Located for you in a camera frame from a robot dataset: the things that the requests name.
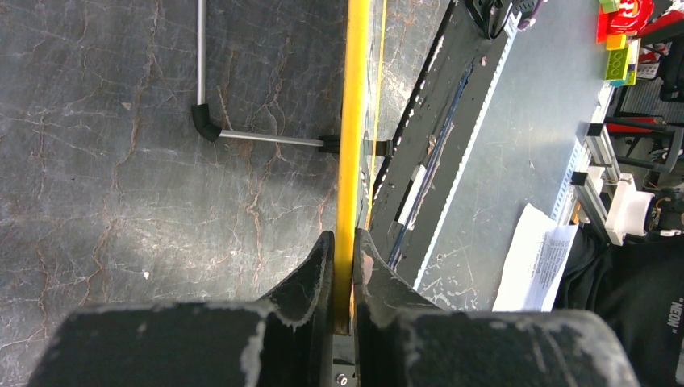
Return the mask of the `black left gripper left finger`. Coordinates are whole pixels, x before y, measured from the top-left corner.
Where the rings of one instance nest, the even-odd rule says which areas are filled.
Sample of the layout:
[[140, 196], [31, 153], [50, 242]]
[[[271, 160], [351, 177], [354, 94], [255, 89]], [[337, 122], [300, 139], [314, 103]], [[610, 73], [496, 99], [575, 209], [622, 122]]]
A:
[[32, 386], [329, 386], [334, 236], [255, 301], [75, 310]]

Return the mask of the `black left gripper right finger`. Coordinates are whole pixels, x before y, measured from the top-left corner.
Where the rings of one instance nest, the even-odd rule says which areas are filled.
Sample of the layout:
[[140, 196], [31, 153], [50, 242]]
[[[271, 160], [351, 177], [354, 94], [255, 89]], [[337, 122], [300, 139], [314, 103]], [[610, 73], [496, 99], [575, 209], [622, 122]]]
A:
[[353, 248], [361, 386], [636, 386], [614, 332], [584, 310], [443, 310], [359, 229]]

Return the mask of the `yellow framed whiteboard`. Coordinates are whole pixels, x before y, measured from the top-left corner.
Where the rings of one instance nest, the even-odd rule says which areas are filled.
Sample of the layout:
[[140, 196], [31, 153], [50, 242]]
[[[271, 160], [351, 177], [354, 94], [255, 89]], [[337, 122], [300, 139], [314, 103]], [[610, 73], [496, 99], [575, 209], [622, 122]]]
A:
[[355, 234], [370, 222], [386, 33], [385, 1], [348, 2], [332, 280], [333, 331], [349, 335]]

